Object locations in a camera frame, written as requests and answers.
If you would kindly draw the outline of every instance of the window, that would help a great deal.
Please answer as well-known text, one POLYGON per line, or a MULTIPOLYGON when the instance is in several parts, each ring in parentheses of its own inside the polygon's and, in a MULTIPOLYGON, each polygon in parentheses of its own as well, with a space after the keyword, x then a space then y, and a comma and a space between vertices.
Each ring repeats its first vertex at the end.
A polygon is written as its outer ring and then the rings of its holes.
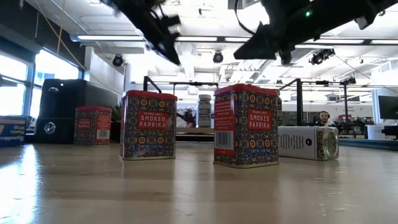
POLYGON ((34 88, 32 92, 32 103, 30 104, 30 115, 33 118, 37 118, 39 116, 41 97, 42 90, 39 88, 34 88))
POLYGON ((0 115, 22 115, 24 107, 25 86, 15 83, 15 86, 0 87, 0 115))
POLYGON ((36 73, 34 83, 36 85, 43 85, 44 80, 48 78, 59 79, 78 79, 79 69, 69 64, 68 62, 41 50, 36 55, 36 73))
POLYGON ((0 55, 0 74, 15 78, 18 80, 26 80, 27 65, 9 57, 0 55))

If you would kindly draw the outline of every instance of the security camera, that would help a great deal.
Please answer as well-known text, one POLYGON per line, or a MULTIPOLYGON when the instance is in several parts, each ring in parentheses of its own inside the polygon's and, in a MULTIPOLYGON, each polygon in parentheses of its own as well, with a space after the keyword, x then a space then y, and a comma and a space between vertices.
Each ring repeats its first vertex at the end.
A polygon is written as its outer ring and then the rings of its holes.
POLYGON ((224 60, 224 56, 221 52, 216 52, 213 57, 214 63, 221 63, 224 60))
POLYGON ((113 61, 112 61, 112 64, 113 64, 115 67, 120 67, 120 66, 123 65, 123 63, 124 63, 123 55, 115 55, 115 56, 114 56, 114 59, 113 59, 113 61))

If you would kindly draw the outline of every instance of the white label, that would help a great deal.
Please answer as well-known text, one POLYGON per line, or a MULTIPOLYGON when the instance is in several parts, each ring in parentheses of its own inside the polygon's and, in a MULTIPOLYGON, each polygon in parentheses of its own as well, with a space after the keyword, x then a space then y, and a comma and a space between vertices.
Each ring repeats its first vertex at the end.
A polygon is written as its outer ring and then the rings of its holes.
POLYGON ((198 126, 200 128, 211 127, 211 105, 198 105, 198 126))
POLYGON ((317 127, 278 127, 279 156, 317 158, 317 127))
POLYGON ((233 131, 216 131, 214 139, 214 148, 234 150, 233 131))
POLYGON ((109 139, 109 130, 98 130, 97 139, 109 139))

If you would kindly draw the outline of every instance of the blue box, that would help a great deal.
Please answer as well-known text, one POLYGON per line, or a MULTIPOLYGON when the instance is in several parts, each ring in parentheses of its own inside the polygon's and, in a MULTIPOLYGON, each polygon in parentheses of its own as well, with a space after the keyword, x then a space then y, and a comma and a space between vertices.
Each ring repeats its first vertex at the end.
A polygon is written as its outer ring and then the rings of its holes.
POLYGON ((26 122, 24 116, 0 116, 0 147, 25 144, 26 122))

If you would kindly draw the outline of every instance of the black metal frame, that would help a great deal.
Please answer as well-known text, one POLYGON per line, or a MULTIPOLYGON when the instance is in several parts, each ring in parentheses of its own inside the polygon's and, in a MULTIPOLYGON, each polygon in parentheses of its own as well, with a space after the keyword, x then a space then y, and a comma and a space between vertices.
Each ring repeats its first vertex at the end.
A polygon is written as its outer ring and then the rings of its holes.
POLYGON ((144 91, 148 91, 148 82, 150 82, 150 84, 153 85, 159 93, 162 93, 162 90, 160 90, 160 88, 148 76, 144 76, 144 91))
POLYGON ((292 84, 296 83, 297 87, 297 126, 303 126, 303 83, 308 84, 316 84, 316 85, 328 85, 328 84, 339 84, 343 86, 344 89, 344 109, 345 109, 345 128, 348 132, 348 101, 347 101, 347 83, 346 82, 302 82, 301 79, 296 78, 295 80, 291 81, 290 83, 282 86, 279 90, 283 90, 286 87, 291 86, 292 84))
POLYGON ((202 83, 202 82, 170 82, 170 84, 173 85, 173 95, 175 94, 175 86, 176 85, 191 85, 191 86, 203 86, 203 85, 208 85, 208 86, 216 86, 218 90, 218 83, 202 83))

